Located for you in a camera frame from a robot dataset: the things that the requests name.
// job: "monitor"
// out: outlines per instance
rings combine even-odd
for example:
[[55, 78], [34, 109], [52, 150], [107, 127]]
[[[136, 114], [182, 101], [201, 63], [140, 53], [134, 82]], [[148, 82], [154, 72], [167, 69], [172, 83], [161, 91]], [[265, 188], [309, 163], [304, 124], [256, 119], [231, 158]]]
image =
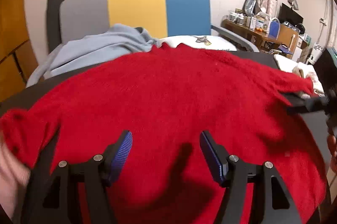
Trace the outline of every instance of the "monitor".
[[280, 8], [278, 19], [280, 20], [281, 24], [287, 21], [291, 23], [293, 26], [296, 26], [299, 23], [303, 23], [303, 17], [301, 17], [298, 13], [293, 11], [290, 7], [288, 7], [285, 4], [282, 4]]

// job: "red sweater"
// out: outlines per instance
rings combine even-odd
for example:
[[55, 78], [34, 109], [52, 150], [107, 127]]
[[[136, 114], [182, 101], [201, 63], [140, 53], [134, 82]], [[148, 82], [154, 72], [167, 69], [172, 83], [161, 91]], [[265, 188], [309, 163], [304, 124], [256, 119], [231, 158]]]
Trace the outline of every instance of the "red sweater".
[[[61, 83], [28, 111], [0, 120], [8, 147], [30, 168], [60, 126], [51, 171], [102, 153], [122, 130], [134, 144], [108, 192], [120, 224], [213, 223], [224, 189], [199, 147], [209, 130], [246, 162], [271, 161], [305, 223], [325, 196], [324, 162], [279, 92], [313, 92], [310, 79], [223, 51], [165, 44], [104, 63]], [[249, 218], [251, 185], [242, 223]]]

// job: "metal bolt head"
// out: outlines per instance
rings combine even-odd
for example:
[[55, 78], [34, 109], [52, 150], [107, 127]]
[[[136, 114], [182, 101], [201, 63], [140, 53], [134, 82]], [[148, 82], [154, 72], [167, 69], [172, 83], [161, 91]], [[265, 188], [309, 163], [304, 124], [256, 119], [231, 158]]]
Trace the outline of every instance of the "metal bolt head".
[[101, 161], [103, 159], [103, 156], [101, 154], [94, 156], [94, 161]]
[[67, 162], [65, 161], [65, 160], [62, 160], [62, 161], [60, 161], [59, 162], [59, 167], [65, 167], [65, 166], [67, 166]]
[[271, 168], [274, 167], [274, 165], [273, 165], [270, 161], [266, 161], [266, 162], [265, 162], [265, 167], [271, 169]]
[[230, 160], [234, 161], [234, 162], [237, 162], [239, 160], [239, 157], [236, 156], [236, 155], [230, 155]]

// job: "keys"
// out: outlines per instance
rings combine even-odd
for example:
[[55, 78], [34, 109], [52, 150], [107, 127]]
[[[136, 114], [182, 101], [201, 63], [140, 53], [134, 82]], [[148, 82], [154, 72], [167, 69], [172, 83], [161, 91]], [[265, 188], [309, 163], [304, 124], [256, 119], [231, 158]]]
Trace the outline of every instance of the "keys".
[[210, 41], [208, 41], [207, 36], [202, 36], [202, 37], [193, 36], [193, 37], [197, 39], [196, 42], [203, 42], [205, 45], [212, 44]]

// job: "yellow chair panel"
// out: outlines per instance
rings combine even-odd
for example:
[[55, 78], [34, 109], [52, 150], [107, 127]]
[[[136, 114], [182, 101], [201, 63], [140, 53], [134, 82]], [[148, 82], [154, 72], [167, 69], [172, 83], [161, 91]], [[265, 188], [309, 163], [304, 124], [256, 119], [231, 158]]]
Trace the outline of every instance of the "yellow chair panel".
[[110, 26], [144, 27], [155, 38], [167, 37], [165, 0], [107, 0]]

